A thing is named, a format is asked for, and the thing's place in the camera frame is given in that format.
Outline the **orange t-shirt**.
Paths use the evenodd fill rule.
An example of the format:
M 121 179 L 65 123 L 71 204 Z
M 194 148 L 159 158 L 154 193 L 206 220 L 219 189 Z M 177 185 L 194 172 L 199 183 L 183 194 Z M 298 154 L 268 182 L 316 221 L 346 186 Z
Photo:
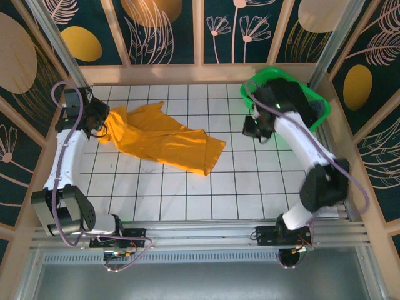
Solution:
M 99 132 L 100 143 L 113 142 L 122 153 L 136 158 L 167 164 L 207 176 L 215 167 L 226 142 L 189 129 L 162 112 L 164 102 L 110 110 L 108 127 Z

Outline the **dark clothes pile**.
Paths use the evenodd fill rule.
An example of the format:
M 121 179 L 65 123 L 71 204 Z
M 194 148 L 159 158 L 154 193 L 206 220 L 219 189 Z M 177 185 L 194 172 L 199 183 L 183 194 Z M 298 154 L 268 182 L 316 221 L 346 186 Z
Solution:
M 310 128 L 317 121 L 317 113 L 312 108 L 298 82 L 277 78 L 271 82 L 276 97 L 276 108 L 285 113 L 294 111 L 301 115 L 305 125 Z

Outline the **blue-grey garment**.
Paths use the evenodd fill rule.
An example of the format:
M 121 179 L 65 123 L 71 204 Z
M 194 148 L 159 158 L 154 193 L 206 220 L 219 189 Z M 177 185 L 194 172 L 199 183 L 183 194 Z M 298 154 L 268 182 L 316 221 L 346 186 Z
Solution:
M 316 117 L 319 119 L 325 113 L 325 102 L 323 100 L 314 100 L 310 103 L 311 108 L 315 112 Z

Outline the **green plastic basket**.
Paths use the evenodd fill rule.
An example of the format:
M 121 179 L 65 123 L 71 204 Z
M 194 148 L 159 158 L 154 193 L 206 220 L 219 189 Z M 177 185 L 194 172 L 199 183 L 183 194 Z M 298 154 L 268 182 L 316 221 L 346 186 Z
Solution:
M 267 67 L 240 87 L 247 108 L 254 110 L 252 97 L 281 113 L 298 112 L 305 125 L 314 131 L 331 113 L 331 106 L 295 77 L 277 67 Z

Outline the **slotted metal grille strip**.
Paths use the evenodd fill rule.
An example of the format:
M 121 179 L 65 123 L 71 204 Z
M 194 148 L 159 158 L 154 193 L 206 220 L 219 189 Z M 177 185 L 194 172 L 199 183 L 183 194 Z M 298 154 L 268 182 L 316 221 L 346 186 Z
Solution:
M 277 261 L 278 252 L 270 250 L 227 251 L 149 251 L 136 262 L 138 264 L 172 263 L 236 263 Z M 50 252 L 44 256 L 44 265 L 104 264 L 106 255 L 101 252 Z

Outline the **grey metal sheet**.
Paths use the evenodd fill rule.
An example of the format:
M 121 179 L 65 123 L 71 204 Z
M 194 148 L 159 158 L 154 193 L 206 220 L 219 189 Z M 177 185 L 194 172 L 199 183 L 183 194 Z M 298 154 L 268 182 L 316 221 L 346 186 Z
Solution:
M 357 269 L 253 262 L 44 266 L 34 300 L 374 300 Z

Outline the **aluminium frame post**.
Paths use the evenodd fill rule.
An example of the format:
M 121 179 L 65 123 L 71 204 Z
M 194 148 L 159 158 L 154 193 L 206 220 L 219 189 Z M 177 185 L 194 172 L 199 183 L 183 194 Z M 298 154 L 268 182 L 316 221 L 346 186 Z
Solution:
M 336 53 L 339 51 L 341 44 L 345 40 L 348 32 L 351 30 L 355 20 L 361 12 L 365 0 L 348 0 L 341 14 L 339 21 L 330 35 L 326 46 L 324 47 L 314 71 L 307 83 L 307 86 L 313 90 L 319 86 L 325 72 L 333 60 Z
M 88 88 L 89 84 L 86 81 L 83 73 L 81 72 L 76 60 L 73 58 L 70 50 L 68 49 L 61 33 L 56 24 L 51 19 L 50 14 L 42 0 L 24 0 L 29 6 L 33 15 L 36 17 L 39 25 L 43 29 L 47 38 L 54 47 L 61 62 L 68 70 L 68 78 L 80 88 Z

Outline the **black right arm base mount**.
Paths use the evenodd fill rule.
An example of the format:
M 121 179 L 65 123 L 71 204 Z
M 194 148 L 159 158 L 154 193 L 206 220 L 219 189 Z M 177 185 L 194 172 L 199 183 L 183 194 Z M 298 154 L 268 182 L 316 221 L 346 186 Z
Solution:
M 308 226 L 288 230 L 279 226 L 258 226 L 250 237 L 258 246 L 311 246 L 311 232 Z

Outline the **aluminium mounting rail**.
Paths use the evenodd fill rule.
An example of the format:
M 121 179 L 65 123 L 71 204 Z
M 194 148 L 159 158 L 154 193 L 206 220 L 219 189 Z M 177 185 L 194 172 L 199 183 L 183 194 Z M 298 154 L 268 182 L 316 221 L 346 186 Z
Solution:
M 161 250 L 211 250 L 255 248 L 250 235 L 258 226 L 273 226 L 272 220 L 133 221 L 124 227 L 144 228 L 152 248 Z M 315 248 L 370 246 L 363 222 L 318 219 L 313 226 Z

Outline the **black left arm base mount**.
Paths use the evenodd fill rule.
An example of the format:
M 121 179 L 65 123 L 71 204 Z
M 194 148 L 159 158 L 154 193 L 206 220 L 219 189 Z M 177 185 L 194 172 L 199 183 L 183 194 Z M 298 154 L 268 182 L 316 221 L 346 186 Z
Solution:
M 97 249 L 97 248 L 135 249 L 135 247 L 144 248 L 145 242 L 138 239 L 146 236 L 146 230 L 144 228 L 124 229 L 122 231 L 122 235 L 124 237 L 129 238 L 129 240 L 111 239 L 109 237 L 94 237 L 91 238 L 89 242 L 89 248 L 90 249 Z

